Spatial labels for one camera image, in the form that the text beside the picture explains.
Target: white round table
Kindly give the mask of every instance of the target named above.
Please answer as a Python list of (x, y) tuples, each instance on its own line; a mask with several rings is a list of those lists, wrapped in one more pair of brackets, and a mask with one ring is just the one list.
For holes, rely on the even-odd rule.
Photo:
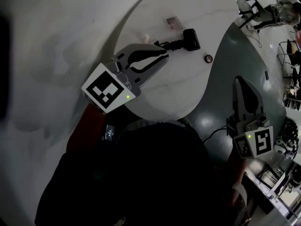
[(118, 39), (115, 53), (131, 43), (141, 43), (147, 34), (151, 42), (182, 39), (183, 30), (171, 31), (166, 19), (177, 16), (184, 29), (193, 28), (201, 49), (169, 51), (169, 61), (142, 88), (142, 94), (126, 107), (150, 121), (177, 120), (200, 102), (221, 40), (238, 17), (234, 0), (143, 0), (132, 12)]

